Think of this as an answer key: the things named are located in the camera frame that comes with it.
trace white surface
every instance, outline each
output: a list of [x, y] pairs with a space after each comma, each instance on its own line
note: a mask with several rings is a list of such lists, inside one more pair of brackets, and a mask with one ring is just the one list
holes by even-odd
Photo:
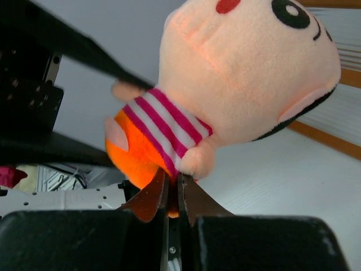
[[3, 217], [15, 211], [30, 210], [107, 210], [116, 209], [123, 203], [125, 203], [124, 192], [123, 189], [118, 188], [118, 184], [101, 189], [62, 190], [34, 194], [9, 189], [6, 196], [0, 196], [0, 216]]
[[361, 270], [361, 162], [284, 130], [220, 150], [200, 185], [235, 214], [320, 217]]

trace black eyebrow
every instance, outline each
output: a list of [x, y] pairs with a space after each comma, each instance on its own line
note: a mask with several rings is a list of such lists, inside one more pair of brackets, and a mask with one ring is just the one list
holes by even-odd
[[317, 26], [318, 26], [318, 33], [317, 35], [314, 37], [314, 41], [318, 40], [318, 38], [321, 36], [321, 26], [320, 26], [320, 23], [317, 21], [316, 17], [314, 16], [315, 18], [315, 21], [317, 23]]

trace mounting hole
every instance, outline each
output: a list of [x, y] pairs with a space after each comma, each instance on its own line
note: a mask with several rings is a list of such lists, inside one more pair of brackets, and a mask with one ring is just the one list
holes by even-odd
[[55, 63], [55, 64], [59, 64], [60, 62], [60, 58], [58, 56], [55, 56], [52, 61]]

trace red object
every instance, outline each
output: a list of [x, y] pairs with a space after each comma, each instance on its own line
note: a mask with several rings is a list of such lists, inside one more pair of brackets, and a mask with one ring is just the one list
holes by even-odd
[[15, 167], [0, 167], [0, 185], [14, 188], [23, 178], [28, 175]]
[[227, 14], [234, 10], [241, 0], [219, 0], [215, 10], [219, 14]]

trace wooden frame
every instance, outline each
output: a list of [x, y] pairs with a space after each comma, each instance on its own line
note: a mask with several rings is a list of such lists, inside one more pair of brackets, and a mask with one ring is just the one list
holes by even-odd
[[361, 8], [361, 0], [298, 0], [305, 7]]
[[352, 144], [300, 121], [294, 121], [290, 124], [290, 126], [288, 126], [288, 128], [361, 161], [361, 146]]
[[361, 72], [342, 69], [341, 84], [361, 89]]

